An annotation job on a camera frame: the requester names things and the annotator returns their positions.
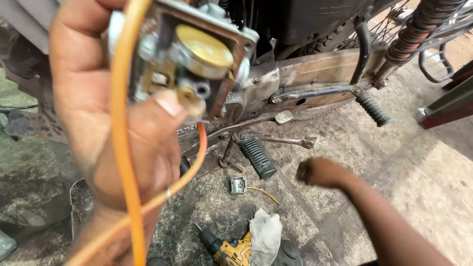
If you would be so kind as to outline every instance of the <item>cloth rag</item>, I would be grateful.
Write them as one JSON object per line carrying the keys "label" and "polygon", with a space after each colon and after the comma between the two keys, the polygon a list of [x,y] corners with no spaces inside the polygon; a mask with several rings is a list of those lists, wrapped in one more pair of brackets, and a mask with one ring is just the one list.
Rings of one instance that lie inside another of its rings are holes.
{"label": "cloth rag", "polygon": [[267,214],[258,209],[250,220],[251,256],[250,266],[270,266],[281,244],[282,224],[279,215]]}

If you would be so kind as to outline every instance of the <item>carburetor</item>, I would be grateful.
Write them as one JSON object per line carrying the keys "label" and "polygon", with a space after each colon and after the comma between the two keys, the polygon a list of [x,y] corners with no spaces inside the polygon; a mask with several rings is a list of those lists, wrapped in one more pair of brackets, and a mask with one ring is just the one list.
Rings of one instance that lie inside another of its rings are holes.
{"label": "carburetor", "polygon": [[[213,3],[194,8],[181,1],[157,0],[141,27],[130,73],[129,99],[144,100],[163,89],[175,90],[189,106],[186,125],[225,116],[229,92],[243,88],[259,35],[225,18]],[[114,11],[109,26],[109,52],[123,25]]]}

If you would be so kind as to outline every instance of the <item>yellow drill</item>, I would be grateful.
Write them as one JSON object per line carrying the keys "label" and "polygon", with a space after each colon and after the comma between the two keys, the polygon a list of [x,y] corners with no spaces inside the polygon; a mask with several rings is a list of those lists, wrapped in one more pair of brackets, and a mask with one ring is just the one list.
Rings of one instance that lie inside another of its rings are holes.
{"label": "yellow drill", "polygon": [[201,231],[199,238],[209,250],[215,261],[220,266],[249,266],[251,249],[250,231],[242,239],[232,238],[230,241],[222,241],[217,238],[208,228],[202,228],[194,222]]}

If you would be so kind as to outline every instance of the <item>motorcycle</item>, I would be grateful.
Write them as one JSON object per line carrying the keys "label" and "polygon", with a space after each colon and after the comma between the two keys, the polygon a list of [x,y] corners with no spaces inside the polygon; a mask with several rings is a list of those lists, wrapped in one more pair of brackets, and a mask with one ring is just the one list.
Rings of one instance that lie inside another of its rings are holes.
{"label": "motorcycle", "polygon": [[[306,148],[313,143],[245,129],[265,121],[282,125],[317,118],[352,100],[377,126],[384,126],[392,119],[368,90],[386,87],[387,78],[418,52],[421,60],[422,51],[473,27],[468,0],[422,0],[415,10],[406,8],[408,2],[156,0],[139,34],[129,99],[140,101],[155,91],[176,89],[193,105],[194,112],[177,131],[182,171],[186,157],[197,152],[195,123],[205,121],[209,146],[229,140],[223,167],[229,166],[237,145],[258,176],[268,179],[276,169],[260,141]],[[3,127],[13,136],[67,143],[54,110],[47,56],[48,29],[59,3],[7,0],[1,5],[1,65],[7,79],[38,99],[36,113],[5,106],[8,122]],[[384,11],[381,22],[370,20]],[[108,29],[111,56],[122,25],[122,13],[114,11]]]}

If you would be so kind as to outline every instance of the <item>hand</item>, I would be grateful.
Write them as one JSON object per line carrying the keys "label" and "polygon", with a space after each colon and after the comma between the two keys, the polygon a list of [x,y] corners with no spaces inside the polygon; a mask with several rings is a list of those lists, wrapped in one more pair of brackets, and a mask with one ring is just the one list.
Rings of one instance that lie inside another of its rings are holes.
{"label": "hand", "polygon": [[356,177],[345,167],[327,158],[310,158],[299,164],[296,179],[309,186],[342,189],[343,184]]}
{"label": "hand", "polygon": [[[125,0],[63,2],[50,31],[55,109],[97,205],[125,212],[110,135],[110,71],[102,33]],[[141,202],[179,178],[176,130],[187,110],[172,92],[128,108],[130,149]]]}

